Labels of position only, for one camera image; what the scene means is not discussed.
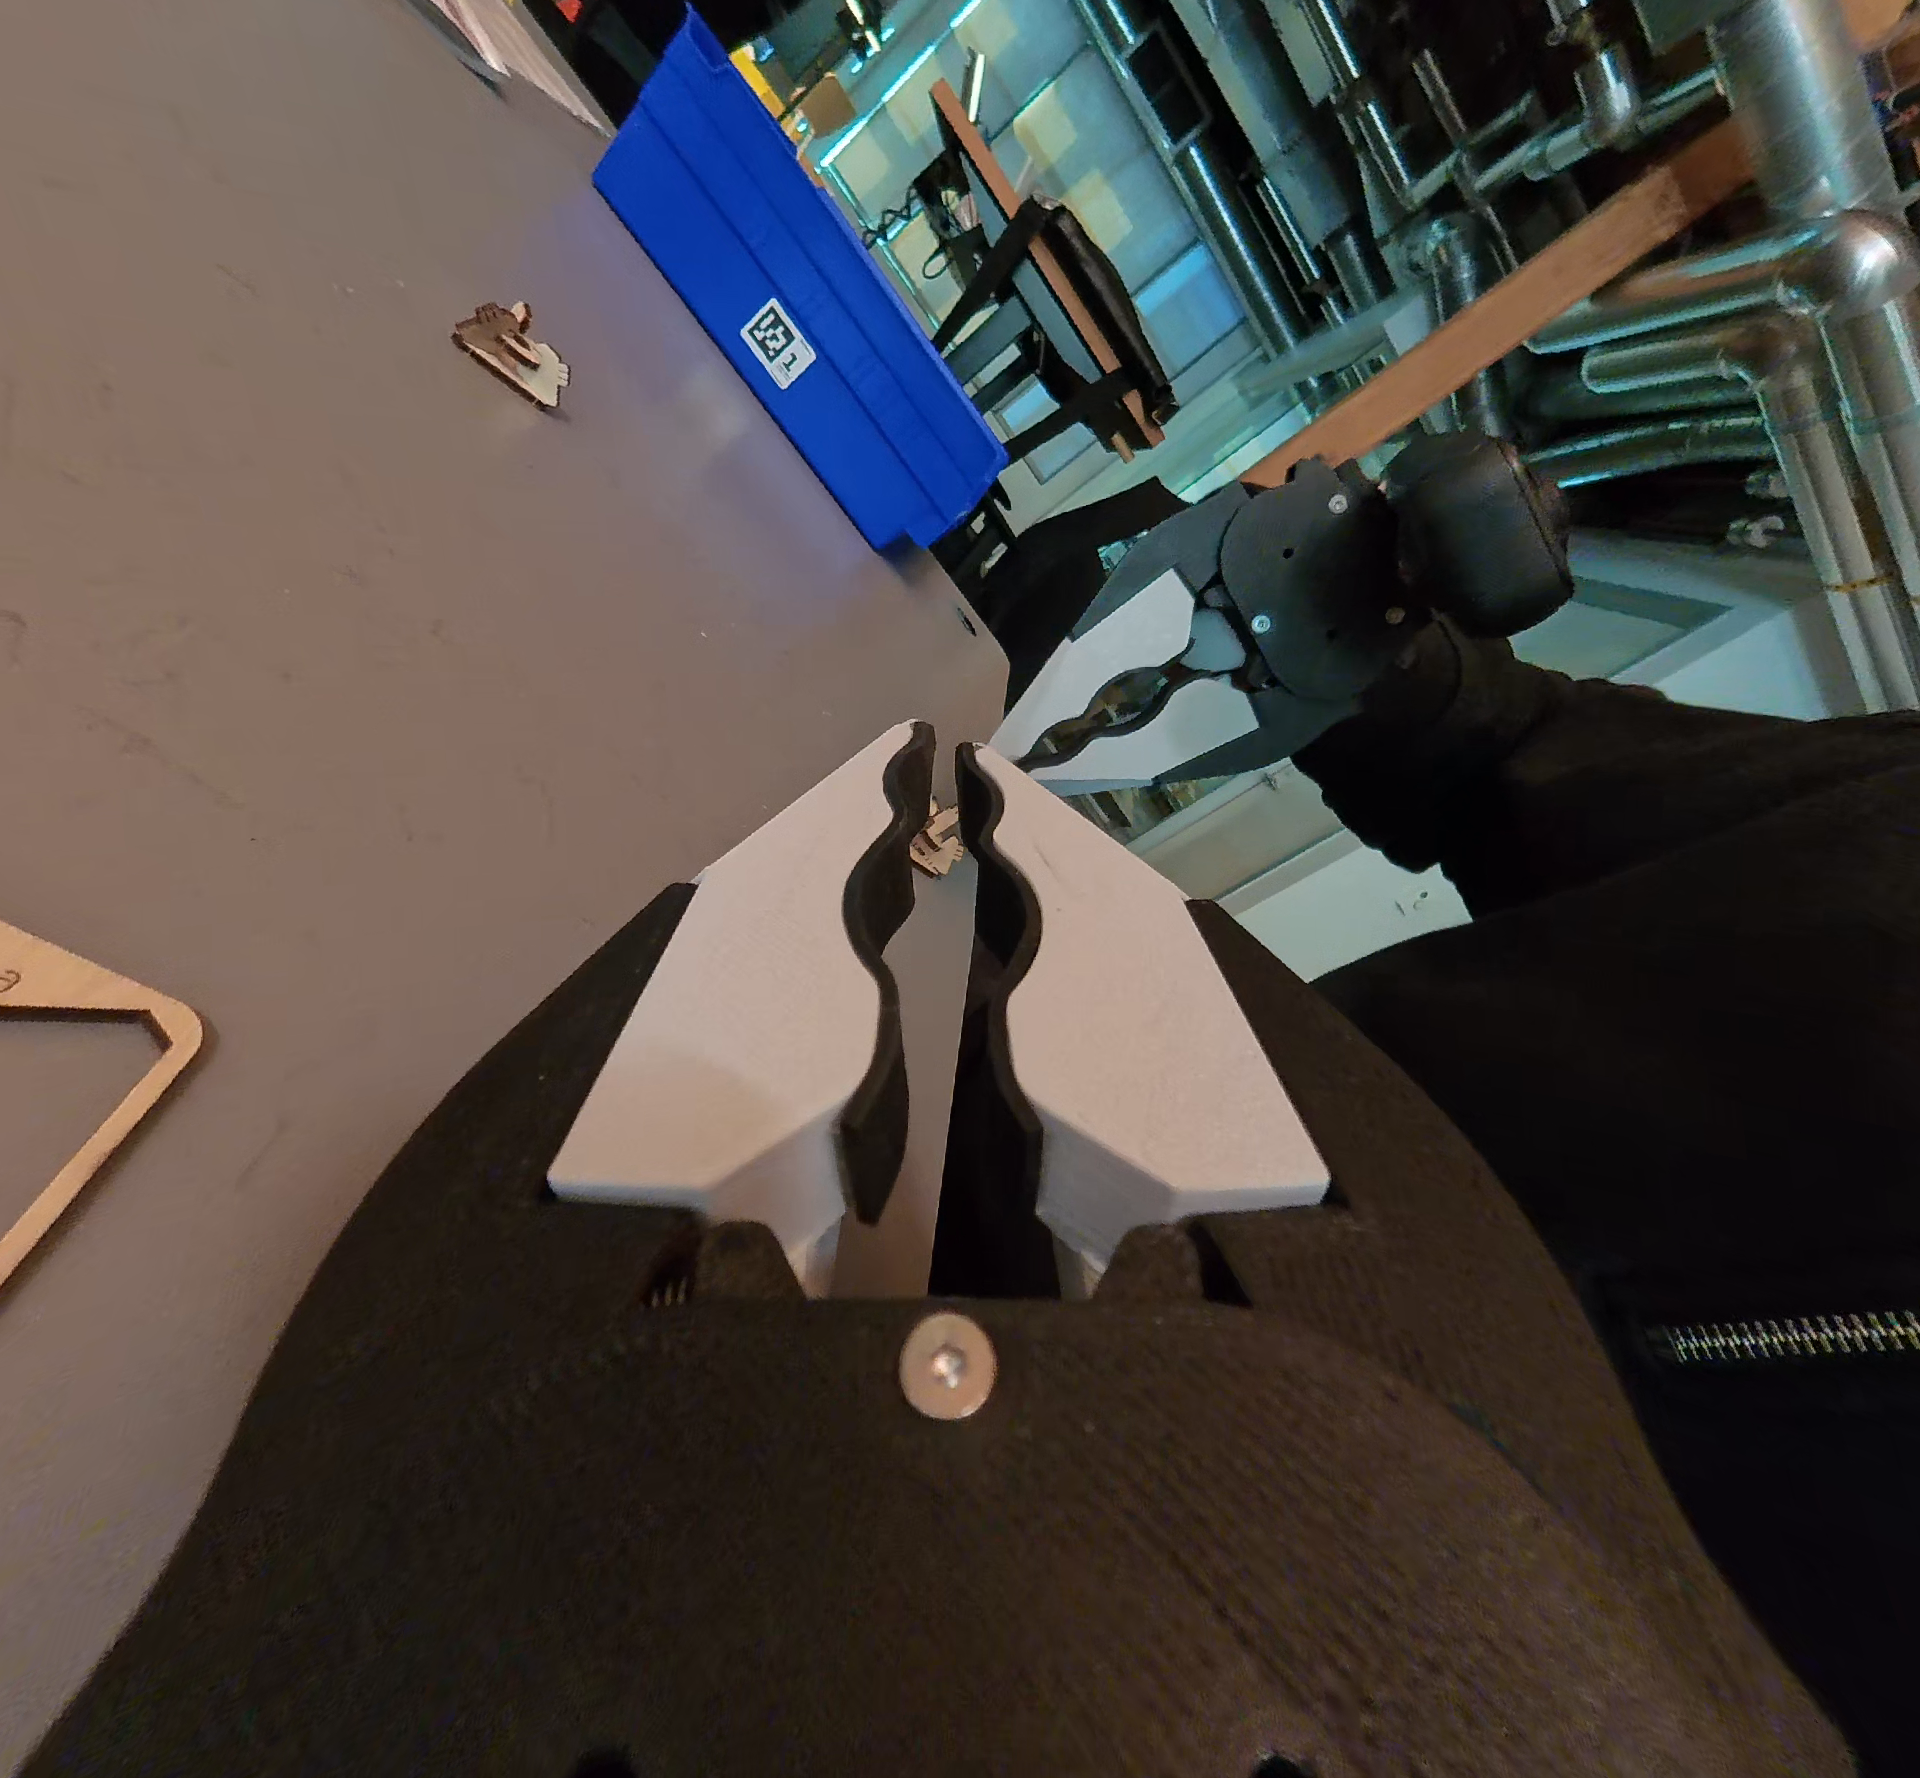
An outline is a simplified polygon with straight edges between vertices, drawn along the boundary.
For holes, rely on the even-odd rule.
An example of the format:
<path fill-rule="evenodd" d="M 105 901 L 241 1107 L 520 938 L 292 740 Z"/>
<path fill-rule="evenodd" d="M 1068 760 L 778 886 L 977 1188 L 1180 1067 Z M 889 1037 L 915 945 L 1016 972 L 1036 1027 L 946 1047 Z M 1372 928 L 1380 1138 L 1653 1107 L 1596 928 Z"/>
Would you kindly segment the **black desk with wooden top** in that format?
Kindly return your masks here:
<path fill-rule="evenodd" d="M 983 417 L 1050 398 L 1005 441 L 1013 464 L 1074 430 L 1122 463 L 1158 447 L 1180 398 L 1115 263 L 1068 206 L 1016 193 L 950 82 L 931 103 L 942 148 L 915 200 L 960 290 L 934 329 L 949 372 Z"/>

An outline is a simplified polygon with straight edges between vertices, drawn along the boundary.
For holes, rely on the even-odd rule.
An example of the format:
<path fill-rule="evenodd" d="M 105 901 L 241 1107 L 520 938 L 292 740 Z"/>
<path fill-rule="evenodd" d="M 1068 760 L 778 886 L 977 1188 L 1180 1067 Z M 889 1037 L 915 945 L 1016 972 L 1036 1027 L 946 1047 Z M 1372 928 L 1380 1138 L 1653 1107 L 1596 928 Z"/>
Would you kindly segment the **wooden model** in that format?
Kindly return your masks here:
<path fill-rule="evenodd" d="M 545 413 L 558 413 L 570 385 L 570 366 L 558 348 L 536 337 L 527 300 L 480 303 L 460 320 L 452 342 L 508 392 Z"/>

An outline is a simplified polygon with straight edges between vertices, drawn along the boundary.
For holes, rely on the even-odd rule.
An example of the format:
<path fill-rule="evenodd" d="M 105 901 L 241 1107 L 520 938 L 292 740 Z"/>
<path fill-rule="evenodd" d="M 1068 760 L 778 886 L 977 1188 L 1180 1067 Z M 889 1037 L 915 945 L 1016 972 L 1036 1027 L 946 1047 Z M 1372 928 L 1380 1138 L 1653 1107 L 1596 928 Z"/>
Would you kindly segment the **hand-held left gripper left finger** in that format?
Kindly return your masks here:
<path fill-rule="evenodd" d="M 831 1294 L 845 1229 L 879 1223 L 908 1159 L 889 947 L 934 753 L 901 721 L 707 863 L 547 1166 L 558 1200 L 764 1226 L 803 1294 Z"/>

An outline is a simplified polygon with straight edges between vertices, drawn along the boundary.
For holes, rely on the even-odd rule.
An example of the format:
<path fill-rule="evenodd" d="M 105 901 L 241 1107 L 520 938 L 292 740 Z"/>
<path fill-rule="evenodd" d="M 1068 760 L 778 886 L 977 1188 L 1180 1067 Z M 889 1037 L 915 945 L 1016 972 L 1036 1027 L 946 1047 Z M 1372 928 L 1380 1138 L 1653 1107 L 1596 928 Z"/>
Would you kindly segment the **silver ventilation duct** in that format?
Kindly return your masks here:
<path fill-rule="evenodd" d="M 1593 393 L 1723 379 L 1760 413 L 1862 706 L 1917 708 L 1917 237 L 1845 0 L 1746 0 L 1716 82 L 1772 224 L 1526 342 Z"/>

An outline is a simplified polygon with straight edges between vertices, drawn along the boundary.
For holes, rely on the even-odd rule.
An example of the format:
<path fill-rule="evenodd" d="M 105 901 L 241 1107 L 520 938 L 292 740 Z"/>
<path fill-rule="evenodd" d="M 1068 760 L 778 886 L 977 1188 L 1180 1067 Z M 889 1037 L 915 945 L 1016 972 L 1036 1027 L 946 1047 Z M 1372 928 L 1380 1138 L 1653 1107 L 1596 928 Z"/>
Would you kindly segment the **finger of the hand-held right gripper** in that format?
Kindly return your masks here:
<path fill-rule="evenodd" d="M 1078 730 L 1100 693 L 1122 677 L 1148 676 L 1151 688 L 1170 686 L 1170 670 L 1189 658 L 1197 624 L 1207 610 L 1178 572 L 1162 573 L 1115 613 L 1062 641 L 1033 686 L 995 732 L 995 752 L 1013 764 L 1033 764 L 1061 730 Z"/>
<path fill-rule="evenodd" d="M 1053 792 L 1113 792 L 1230 779 L 1285 763 L 1308 744 L 1308 700 L 1189 677 L 1152 708 L 1033 752 L 1029 775 Z"/>

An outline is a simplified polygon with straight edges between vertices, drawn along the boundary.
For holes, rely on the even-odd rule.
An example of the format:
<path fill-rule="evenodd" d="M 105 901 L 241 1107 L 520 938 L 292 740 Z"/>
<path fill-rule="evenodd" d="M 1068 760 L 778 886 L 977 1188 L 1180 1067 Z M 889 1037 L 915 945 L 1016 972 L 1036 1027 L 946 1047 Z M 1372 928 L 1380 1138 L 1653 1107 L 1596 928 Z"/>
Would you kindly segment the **wooden part sheet frame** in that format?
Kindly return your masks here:
<path fill-rule="evenodd" d="M 205 1047 L 183 1001 L 2 925 L 2 1285 L 56 1237 Z"/>

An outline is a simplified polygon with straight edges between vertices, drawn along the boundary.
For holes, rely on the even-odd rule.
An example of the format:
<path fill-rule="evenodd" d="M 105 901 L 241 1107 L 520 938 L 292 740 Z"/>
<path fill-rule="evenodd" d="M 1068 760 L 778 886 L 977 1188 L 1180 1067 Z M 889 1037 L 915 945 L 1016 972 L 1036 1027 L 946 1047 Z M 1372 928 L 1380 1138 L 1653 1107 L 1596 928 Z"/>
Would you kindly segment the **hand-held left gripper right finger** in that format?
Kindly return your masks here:
<path fill-rule="evenodd" d="M 1189 1218 L 1320 1208 L 1332 1173 L 1192 901 L 987 744 L 957 752 L 995 1091 L 1061 1293 Z"/>

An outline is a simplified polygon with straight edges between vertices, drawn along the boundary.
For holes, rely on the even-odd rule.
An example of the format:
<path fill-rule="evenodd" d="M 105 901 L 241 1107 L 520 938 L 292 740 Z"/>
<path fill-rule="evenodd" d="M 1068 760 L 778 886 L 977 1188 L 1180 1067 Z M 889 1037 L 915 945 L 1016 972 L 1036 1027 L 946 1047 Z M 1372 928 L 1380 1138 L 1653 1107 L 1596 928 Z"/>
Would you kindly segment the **person's black jacket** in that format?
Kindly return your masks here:
<path fill-rule="evenodd" d="M 1917 1772 L 1917 796 L 1775 815 L 1323 991 L 1576 1287 L 1866 1776 Z"/>

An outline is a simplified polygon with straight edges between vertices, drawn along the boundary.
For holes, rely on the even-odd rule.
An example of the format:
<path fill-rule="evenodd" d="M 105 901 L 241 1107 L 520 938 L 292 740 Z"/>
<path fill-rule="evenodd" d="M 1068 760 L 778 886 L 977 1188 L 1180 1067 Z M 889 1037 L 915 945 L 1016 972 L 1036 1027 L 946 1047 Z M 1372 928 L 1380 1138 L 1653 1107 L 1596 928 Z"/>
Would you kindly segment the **blue plastic bin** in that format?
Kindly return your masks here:
<path fill-rule="evenodd" d="M 592 185 L 871 547 L 990 497 L 1002 441 L 697 8 Z"/>

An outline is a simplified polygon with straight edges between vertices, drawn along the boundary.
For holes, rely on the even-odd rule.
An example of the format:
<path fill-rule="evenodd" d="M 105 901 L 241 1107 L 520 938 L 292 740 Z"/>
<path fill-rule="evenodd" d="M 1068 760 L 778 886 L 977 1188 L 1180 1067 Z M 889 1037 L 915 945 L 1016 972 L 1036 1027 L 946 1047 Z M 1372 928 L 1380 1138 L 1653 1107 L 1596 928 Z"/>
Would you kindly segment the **wooden beam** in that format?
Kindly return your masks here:
<path fill-rule="evenodd" d="M 1877 50 L 1905 21 L 1910 0 L 1838 0 L 1842 39 Z M 1354 463 L 1403 431 L 1484 368 L 1518 351 L 1558 314 L 1619 278 L 1630 266 L 1720 207 L 1756 178 L 1760 103 L 1694 136 L 1612 193 L 1543 255 L 1502 278 L 1485 299 L 1434 331 L 1378 379 L 1312 420 L 1301 435 L 1244 471 L 1248 488 L 1271 488 L 1304 460 Z"/>

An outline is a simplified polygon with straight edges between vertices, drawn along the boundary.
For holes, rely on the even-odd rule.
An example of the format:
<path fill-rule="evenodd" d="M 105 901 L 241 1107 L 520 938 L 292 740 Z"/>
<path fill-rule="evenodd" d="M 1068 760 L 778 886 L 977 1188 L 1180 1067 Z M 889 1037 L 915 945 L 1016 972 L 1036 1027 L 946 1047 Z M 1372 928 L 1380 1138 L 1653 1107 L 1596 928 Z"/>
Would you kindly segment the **person's right forearm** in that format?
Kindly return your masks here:
<path fill-rule="evenodd" d="M 1784 812 L 1917 792 L 1917 717 L 1704 710 L 1434 617 L 1296 764 L 1364 844 L 1490 916 Z"/>

